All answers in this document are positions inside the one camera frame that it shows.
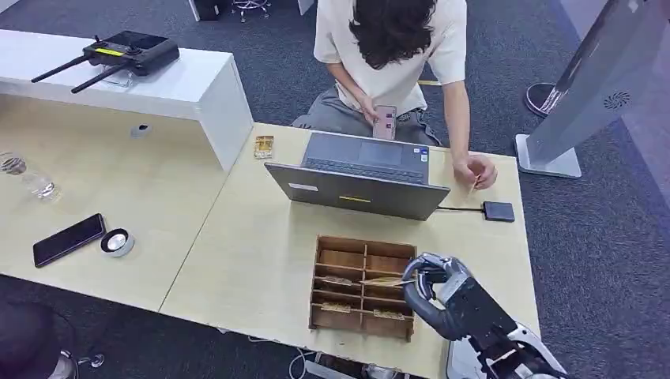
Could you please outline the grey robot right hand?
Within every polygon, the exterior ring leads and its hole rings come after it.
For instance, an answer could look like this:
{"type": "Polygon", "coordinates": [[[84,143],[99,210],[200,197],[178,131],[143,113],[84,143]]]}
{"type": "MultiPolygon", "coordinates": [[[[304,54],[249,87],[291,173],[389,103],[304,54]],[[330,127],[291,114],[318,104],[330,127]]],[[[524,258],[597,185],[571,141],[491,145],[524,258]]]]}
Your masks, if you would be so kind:
{"type": "Polygon", "coordinates": [[[516,322],[456,257],[422,253],[402,275],[405,303],[441,337],[465,337],[477,352],[498,357],[514,349],[516,322]]]}

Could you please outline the person's right hand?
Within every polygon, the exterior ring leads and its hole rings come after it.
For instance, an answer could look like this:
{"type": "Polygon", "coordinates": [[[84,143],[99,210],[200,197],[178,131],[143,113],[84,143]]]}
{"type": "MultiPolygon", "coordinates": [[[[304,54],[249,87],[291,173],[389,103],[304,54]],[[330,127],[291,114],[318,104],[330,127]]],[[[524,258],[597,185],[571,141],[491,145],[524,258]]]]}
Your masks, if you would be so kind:
{"type": "Polygon", "coordinates": [[[364,92],[356,96],[356,101],[359,103],[363,116],[371,126],[379,120],[378,112],[375,110],[372,98],[364,92]]]}

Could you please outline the person's left hand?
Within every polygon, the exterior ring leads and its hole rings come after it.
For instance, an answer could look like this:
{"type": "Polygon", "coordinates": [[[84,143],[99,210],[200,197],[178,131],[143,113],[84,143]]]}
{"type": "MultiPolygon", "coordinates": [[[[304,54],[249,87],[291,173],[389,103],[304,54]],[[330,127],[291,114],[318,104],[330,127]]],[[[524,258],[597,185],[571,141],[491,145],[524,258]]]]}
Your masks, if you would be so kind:
{"type": "Polygon", "coordinates": [[[453,169],[455,178],[472,190],[488,189],[498,177],[497,167],[482,155],[459,157],[453,162],[453,169]]]}

